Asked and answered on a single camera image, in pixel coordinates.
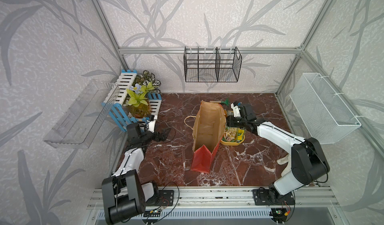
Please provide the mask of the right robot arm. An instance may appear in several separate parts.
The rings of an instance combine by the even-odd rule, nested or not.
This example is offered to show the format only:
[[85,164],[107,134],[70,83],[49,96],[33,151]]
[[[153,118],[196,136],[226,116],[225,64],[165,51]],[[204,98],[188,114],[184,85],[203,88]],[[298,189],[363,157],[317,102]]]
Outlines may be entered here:
[[253,191],[257,206],[294,205],[295,190],[328,175],[330,166],[317,139],[296,136],[269,121],[259,119],[250,104],[234,102],[231,108],[233,111],[227,117],[229,127],[246,129],[274,143],[289,155],[287,173],[268,188]]

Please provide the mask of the mushroom soup packet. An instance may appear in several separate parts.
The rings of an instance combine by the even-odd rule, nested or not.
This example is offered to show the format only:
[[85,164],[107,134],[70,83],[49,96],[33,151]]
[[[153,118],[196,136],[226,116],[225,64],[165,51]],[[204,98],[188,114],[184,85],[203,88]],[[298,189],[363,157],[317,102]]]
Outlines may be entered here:
[[226,127],[224,137],[227,142],[234,142],[237,136],[238,128]]

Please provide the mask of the yellow green soup packet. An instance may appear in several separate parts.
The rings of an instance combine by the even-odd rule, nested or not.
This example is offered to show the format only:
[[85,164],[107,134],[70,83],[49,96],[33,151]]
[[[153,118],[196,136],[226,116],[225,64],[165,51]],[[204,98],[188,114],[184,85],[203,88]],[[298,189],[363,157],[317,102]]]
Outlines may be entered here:
[[245,130],[244,129],[241,129],[241,128],[238,128],[237,129],[237,136],[236,136],[236,143],[242,143],[245,139]]

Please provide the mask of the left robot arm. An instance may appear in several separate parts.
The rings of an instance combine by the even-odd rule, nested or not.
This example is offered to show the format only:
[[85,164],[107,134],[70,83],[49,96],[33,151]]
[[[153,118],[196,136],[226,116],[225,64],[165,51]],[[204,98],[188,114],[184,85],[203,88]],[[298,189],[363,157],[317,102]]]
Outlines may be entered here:
[[108,225],[126,223],[131,218],[144,214],[147,206],[167,207],[173,203],[169,192],[162,192],[155,182],[142,184],[138,171],[145,158],[150,142],[165,142],[171,128],[161,132],[142,131],[138,123],[127,126],[128,146],[125,157],[114,174],[102,182],[105,221]]

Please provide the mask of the red paper bag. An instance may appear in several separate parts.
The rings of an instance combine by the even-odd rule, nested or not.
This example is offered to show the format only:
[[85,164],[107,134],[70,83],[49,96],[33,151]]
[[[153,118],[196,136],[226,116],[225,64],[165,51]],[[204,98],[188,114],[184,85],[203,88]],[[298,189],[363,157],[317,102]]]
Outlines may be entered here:
[[201,101],[198,113],[185,119],[189,118],[195,119],[194,125],[188,126],[194,140],[191,171],[208,174],[225,133],[226,112],[218,103]]

